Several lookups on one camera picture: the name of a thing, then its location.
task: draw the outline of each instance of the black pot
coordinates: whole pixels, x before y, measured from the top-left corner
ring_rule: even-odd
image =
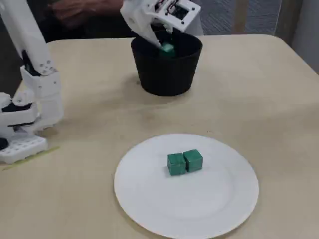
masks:
[[[175,47],[176,56],[165,56],[143,38],[135,38],[131,47],[141,86],[158,96],[180,95],[191,87],[203,44],[197,37],[181,32],[161,31],[156,35]]]

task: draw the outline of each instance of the gray carpet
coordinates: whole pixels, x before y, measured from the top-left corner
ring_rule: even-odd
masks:
[[[207,35],[231,33],[235,0],[201,0],[201,19]],[[273,34],[281,0],[250,0],[247,33]]]

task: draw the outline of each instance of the tabletop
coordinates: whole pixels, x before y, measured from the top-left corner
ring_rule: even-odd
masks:
[[[155,135],[215,138],[253,166],[260,197],[227,239],[319,238],[319,76],[282,40],[204,36],[191,90],[159,97],[140,84],[130,39],[49,44],[65,117],[41,133],[59,149],[0,172],[3,239],[160,239],[122,211],[113,178]]]

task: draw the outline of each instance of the green block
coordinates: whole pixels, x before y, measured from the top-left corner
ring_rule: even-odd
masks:
[[[161,51],[162,56],[168,56],[168,57],[176,56],[175,47],[168,42],[164,42],[161,49],[162,49]]]
[[[203,168],[203,156],[201,156],[198,150],[194,149],[187,151],[183,155],[186,161],[186,170],[188,172],[194,172]]]
[[[186,173],[186,162],[182,153],[170,154],[167,157],[167,166],[171,176]]]

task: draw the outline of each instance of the person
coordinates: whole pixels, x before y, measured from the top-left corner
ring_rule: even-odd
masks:
[[[70,31],[82,27],[85,38],[132,37],[134,33],[120,14],[123,0],[59,0],[49,6],[54,16]],[[203,35],[198,17],[186,31]]]

